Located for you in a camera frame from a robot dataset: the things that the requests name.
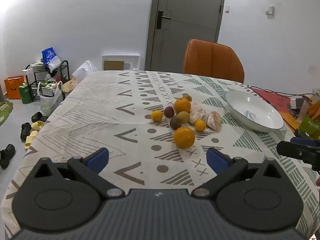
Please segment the small peeled pomelo piece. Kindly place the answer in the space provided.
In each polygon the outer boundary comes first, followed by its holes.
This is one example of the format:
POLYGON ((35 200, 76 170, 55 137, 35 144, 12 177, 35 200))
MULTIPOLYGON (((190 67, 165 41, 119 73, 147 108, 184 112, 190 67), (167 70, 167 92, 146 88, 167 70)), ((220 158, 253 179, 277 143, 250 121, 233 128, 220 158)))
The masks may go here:
POLYGON ((221 125, 222 125, 222 119, 219 113, 216 111, 212 111, 207 115, 206 118, 206 124, 209 128, 215 130, 215 131, 220 131, 221 130, 221 125))

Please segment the small yellow tangerine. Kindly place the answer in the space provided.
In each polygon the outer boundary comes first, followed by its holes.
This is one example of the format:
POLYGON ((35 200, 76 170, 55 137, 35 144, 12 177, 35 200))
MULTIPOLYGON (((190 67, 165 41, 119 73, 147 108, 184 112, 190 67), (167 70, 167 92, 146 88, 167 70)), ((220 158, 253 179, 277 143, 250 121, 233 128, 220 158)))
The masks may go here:
POLYGON ((151 118, 154 122, 160 122, 163 119, 163 113, 160 110, 152 111, 151 118))
POLYGON ((203 132, 206 129, 206 123, 201 119, 197 119, 194 122, 194 127, 196 131, 203 132))

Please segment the large front orange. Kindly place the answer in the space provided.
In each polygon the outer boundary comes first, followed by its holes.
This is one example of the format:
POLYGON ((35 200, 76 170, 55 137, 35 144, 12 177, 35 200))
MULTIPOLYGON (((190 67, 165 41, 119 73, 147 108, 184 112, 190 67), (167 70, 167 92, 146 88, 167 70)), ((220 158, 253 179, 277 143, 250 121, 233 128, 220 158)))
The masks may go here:
POLYGON ((186 149, 193 146, 195 142, 195 133, 191 128, 183 126, 175 131, 173 138, 174 143, 178 148, 186 149))

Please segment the large orange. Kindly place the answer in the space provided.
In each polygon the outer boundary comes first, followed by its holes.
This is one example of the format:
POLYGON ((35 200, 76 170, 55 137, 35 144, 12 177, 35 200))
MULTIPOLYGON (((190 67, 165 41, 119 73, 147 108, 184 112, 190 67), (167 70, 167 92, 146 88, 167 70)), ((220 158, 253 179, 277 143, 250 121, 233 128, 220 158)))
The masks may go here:
POLYGON ((178 148, 186 149, 193 146, 195 142, 195 133, 191 128, 183 126, 175 131, 173 138, 174 143, 178 148))
POLYGON ((174 110, 176 114, 180 112, 190 112, 191 103, 187 98, 178 98, 174 103, 174 110))

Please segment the large peeled pomelo piece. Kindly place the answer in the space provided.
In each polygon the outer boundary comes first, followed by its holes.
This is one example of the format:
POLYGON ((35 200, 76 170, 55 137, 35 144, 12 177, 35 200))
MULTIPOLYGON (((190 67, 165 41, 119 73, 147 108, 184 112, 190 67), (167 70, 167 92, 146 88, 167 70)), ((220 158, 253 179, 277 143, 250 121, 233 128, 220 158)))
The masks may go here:
POLYGON ((194 124, 196 120, 206 120, 206 111, 195 102, 191 102, 191 109, 189 112, 189 123, 194 124))

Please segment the green-yellow fruit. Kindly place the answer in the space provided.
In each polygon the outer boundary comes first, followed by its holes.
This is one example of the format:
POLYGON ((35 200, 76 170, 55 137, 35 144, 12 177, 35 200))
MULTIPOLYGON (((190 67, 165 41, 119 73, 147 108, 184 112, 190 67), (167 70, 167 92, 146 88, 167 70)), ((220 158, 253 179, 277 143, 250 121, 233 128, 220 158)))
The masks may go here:
POLYGON ((186 98, 186 99, 188 99, 190 102, 192 102, 192 97, 191 97, 189 94, 183 93, 183 94, 182 94, 182 97, 183 97, 183 98, 186 98))
POLYGON ((182 123, 182 124, 185 124, 185 123, 188 123, 189 120, 190 120, 190 114, 189 112, 186 112, 186 111, 181 111, 179 112, 176 117, 179 119, 179 121, 182 123))

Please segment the brown passion fruit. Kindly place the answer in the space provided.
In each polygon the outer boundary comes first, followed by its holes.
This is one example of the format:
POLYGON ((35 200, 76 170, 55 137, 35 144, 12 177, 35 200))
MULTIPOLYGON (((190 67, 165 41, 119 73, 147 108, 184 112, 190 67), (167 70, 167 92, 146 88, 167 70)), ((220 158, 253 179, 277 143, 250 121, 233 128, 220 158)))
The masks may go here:
POLYGON ((170 120, 170 127, 173 129, 173 130, 177 130, 179 129, 180 127, 182 127, 182 123, 181 123, 181 120, 177 117, 177 116, 173 116, 170 120))

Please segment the large back orange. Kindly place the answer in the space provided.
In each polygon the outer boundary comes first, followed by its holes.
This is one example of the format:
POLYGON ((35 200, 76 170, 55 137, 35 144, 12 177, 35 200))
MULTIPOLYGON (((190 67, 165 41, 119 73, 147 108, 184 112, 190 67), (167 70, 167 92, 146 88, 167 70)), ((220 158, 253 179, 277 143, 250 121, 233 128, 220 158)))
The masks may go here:
POLYGON ((187 98, 178 98, 174 103, 174 110, 176 114, 180 112, 190 112, 191 103, 187 98))

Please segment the dark red passion fruit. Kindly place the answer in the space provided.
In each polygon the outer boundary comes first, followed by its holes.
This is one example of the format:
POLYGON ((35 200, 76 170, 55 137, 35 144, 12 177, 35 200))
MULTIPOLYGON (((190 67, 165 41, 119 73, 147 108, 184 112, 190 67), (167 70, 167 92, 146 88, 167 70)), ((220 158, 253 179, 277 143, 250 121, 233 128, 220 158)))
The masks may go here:
POLYGON ((167 118, 172 118, 174 115, 175 115, 175 111, 174 109, 171 107, 171 106, 168 106, 165 108, 164 110, 164 115, 167 117, 167 118))

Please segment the patterned white tablecloth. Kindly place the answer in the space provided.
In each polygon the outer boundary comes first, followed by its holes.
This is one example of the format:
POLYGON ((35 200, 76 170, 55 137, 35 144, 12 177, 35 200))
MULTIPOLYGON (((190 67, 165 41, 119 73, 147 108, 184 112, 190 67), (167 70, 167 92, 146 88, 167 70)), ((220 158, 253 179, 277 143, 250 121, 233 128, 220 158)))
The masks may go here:
POLYGON ((215 177, 206 162, 210 147, 252 163, 274 158, 304 203, 297 229, 311 236, 319 228, 317 173, 298 160, 277 155, 277 143, 293 137, 289 128, 258 133, 233 118, 226 102, 226 93, 232 90, 249 92, 239 82, 197 75, 124 70, 90 74, 48 118, 10 182, 1 204, 6 236, 19 230, 12 200, 40 158, 62 162, 102 147, 109 151, 109 162, 100 175, 124 191, 200 186, 215 177), (193 146, 185 150, 174 144, 167 118, 151 119, 153 111, 164 111, 183 94, 206 113, 216 111, 222 118, 220 131, 195 132, 193 146))

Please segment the white ceramic plate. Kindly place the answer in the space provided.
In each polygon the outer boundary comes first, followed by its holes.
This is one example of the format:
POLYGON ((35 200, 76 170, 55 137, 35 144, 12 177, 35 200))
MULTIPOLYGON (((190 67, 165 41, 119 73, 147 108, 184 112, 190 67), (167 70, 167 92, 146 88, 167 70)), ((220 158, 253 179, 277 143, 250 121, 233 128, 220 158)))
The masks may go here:
POLYGON ((279 112, 263 99, 242 91, 226 93, 227 109, 232 117, 257 132, 273 132, 283 128, 279 112))

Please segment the black shoe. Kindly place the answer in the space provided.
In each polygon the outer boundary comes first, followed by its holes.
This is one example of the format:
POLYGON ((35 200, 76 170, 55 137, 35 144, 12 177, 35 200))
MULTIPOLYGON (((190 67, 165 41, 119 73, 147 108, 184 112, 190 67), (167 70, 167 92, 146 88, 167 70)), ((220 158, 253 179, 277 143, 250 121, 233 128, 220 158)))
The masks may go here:
POLYGON ((43 115, 41 112, 37 112, 31 117, 32 122, 38 122, 38 121, 46 122, 47 119, 48 119, 48 116, 43 115))
POLYGON ((30 131, 31 131, 31 124, 29 124, 28 122, 23 123, 21 125, 21 134, 20 134, 20 139, 22 141, 25 141, 26 138, 30 135, 30 131))
POLYGON ((5 149, 1 150, 0 166, 3 170, 9 166, 10 160, 13 158, 15 153, 16 150, 12 144, 8 144, 5 149))

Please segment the beige bag on floor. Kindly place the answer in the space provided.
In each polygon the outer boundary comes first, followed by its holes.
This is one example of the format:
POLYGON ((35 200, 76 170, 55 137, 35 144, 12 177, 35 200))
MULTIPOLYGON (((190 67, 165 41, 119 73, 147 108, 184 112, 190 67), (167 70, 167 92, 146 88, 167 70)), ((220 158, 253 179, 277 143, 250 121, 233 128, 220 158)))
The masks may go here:
POLYGON ((70 79, 68 82, 62 85, 62 91, 65 94, 69 94, 77 85, 76 78, 70 79))

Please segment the translucent plastic bag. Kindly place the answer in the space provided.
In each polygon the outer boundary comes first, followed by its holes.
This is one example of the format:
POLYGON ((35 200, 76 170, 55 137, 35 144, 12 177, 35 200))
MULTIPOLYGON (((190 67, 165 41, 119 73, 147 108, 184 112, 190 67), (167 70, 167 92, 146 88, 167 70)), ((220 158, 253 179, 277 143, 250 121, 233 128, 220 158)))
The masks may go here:
POLYGON ((97 71, 98 70, 95 65, 90 60, 87 60, 79 68, 76 69, 72 76, 75 78, 76 83, 80 83, 89 74, 97 71))

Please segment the green floor mat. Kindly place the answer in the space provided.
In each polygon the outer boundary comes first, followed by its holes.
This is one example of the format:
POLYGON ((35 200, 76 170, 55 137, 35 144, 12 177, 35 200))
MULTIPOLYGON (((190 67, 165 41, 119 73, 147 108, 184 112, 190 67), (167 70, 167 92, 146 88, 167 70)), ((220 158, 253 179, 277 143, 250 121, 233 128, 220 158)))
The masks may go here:
POLYGON ((9 100, 1 102, 0 105, 0 125, 2 125, 13 110, 13 103, 9 100))

